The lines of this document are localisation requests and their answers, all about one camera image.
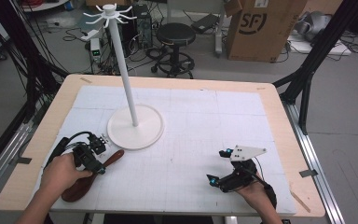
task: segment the white paper surface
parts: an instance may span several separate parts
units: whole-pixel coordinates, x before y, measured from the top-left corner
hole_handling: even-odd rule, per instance
[[[256,214],[237,193],[211,187],[206,176],[231,174],[229,159],[218,152],[242,145],[267,149],[257,158],[277,194],[277,211],[282,215],[296,212],[257,93],[133,88],[132,94],[134,103],[158,110],[165,122],[163,135],[151,147],[126,150],[104,175],[97,176],[81,200],[66,203],[59,199],[53,210]],[[83,131],[107,136],[107,121],[124,106],[127,101],[122,88],[83,87],[52,149],[64,136]],[[79,136],[76,141],[88,143],[86,137]],[[98,159],[104,162],[117,150],[114,144],[107,146]]]

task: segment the cardboard box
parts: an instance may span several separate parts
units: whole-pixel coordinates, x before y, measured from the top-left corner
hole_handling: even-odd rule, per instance
[[[87,6],[99,6],[102,7],[103,5],[107,4],[114,4],[117,3],[121,6],[130,6],[132,4],[132,0],[86,0]]]
[[[342,0],[308,0],[304,7],[303,13],[306,11],[321,11],[327,15],[334,15],[341,3]]]
[[[226,41],[230,60],[276,62],[307,0],[231,0]]]

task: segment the table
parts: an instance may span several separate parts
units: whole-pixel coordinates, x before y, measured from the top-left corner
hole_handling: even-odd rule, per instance
[[[244,91],[259,93],[290,190],[295,198],[296,217],[321,217],[324,207],[311,177],[301,177],[307,170],[298,142],[286,117],[276,89],[268,83],[188,80],[131,77],[131,85],[139,88]],[[18,164],[0,194],[0,210],[23,210],[32,196],[38,172],[62,123],[83,85],[122,86],[120,77],[71,75],[63,83],[46,116],[40,123],[23,157],[30,164]]]

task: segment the floor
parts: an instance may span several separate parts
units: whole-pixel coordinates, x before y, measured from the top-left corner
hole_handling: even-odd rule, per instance
[[[84,18],[76,9],[71,13],[61,9],[48,13],[63,18],[73,16],[77,25],[82,26]],[[182,13],[175,14],[176,19],[189,22]],[[68,29],[46,29],[43,33],[50,51],[57,60],[72,73],[90,72],[88,52],[84,43],[78,40],[64,41]],[[77,37],[82,34],[73,31]],[[225,52],[220,58],[213,53],[214,37],[198,35],[196,41],[183,49],[196,62],[193,72],[195,79],[274,82],[285,77],[302,64],[306,55],[290,52],[287,61],[282,63],[248,63],[229,61]],[[144,51],[138,51],[131,58],[133,61],[142,59]],[[278,61],[286,59],[282,54]],[[150,71],[152,63],[148,58],[140,62],[127,60],[128,67],[136,67],[130,76],[161,77],[161,73]],[[21,85],[11,60],[0,61],[0,135],[12,121],[25,101],[25,91]],[[327,58],[318,69],[310,93],[310,109],[308,117],[310,140],[322,164],[325,175],[333,191],[337,204],[346,223],[358,223],[358,54],[342,57],[338,62]],[[0,190],[10,175],[12,166],[0,178]],[[18,212],[0,211],[0,223],[11,223],[19,215]],[[52,214],[57,223],[79,223],[84,214]],[[329,223],[327,217],[291,218],[293,223]],[[215,223],[221,223],[219,217]],[[259,223],[259,218],[239,217],[239,223]]]

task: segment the black stool seat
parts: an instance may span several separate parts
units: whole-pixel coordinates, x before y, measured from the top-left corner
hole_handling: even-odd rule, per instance
[[[196,33],[188,25],[182,23],[168,23],[157,31],[157,40],[167,46],[187,46],[194,42]]]
[[[159,27],[156,37],[164,46],[170,47],[172,52],[161,55],[151,68],[152,72],[156,73],[159,68],[167,74],[167,77],[188,73],[190,78],[193,78],[190,70],[195,66],[194,60],[187,54],[179,52],[180,47],[187,46],[196,39],[196,33],[191,27],[177,22],[167,23]]]

